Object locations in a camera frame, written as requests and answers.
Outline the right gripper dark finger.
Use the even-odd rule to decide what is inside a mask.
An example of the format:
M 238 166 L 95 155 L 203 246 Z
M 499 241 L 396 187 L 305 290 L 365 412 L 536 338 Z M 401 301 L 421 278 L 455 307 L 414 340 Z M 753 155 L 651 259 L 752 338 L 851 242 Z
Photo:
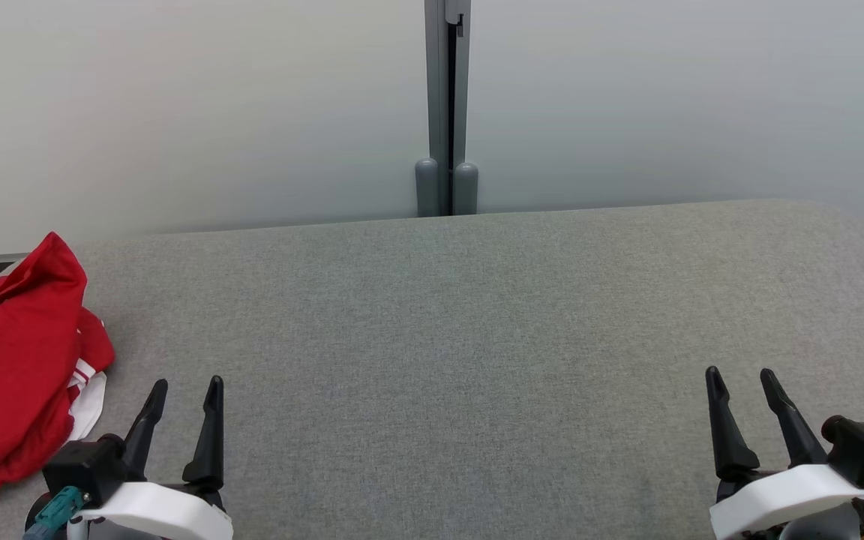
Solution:
M 715 474 L 723 482 L 743 482 L 759 467 L 758 456 L 746 444 L 729 406 L 730 393 L 716 366 L 705 372 L 707 409 Z
M 812 428 L 806 423 L 798 406 L 789 398 L 778 377 L 769 368 L 759 372 L 766 402 L 777 417 L 789 457 L 788 468 L 807 464 L 826 464 L 827 453 Z

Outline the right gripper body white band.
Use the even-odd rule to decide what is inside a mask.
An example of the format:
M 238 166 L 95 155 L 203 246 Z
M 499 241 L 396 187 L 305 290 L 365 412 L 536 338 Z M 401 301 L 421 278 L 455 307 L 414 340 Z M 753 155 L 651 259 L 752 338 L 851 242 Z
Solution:
M 805 464 L 765 476 L 740 488 L 709 509 L 717 539 L 740 539 L 770 527 L 828 512 L 853 499 L 864 500 L 857 487 L 827 464 Z

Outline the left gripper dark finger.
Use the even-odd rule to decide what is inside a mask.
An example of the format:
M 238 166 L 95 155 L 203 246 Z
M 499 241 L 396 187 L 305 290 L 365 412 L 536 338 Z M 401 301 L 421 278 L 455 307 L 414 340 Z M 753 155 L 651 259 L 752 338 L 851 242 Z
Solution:
M 164 413 L 167 392 L 167 379 L 158 379 L 124 438 L 122 461 L 126 482 L 147 482 L 145 468 L 155 427 Z
M 220 490 L 225 485 L 225 382 L 210 379 L 202 404 L 203 420 L 192 461 L 182 472 L 186 485 Z

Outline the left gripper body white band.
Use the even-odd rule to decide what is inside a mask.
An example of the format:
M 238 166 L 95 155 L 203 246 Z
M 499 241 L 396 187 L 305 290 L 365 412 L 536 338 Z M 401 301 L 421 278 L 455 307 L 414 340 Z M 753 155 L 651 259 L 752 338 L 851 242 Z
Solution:
M 223 481 L 124 482 L 90 499 L 69 520 L 68 538 L 87 539 L 90 523 L 106 521 L 160 539 L 231 539 L 233 520 L 223 507 L 223 486 Z

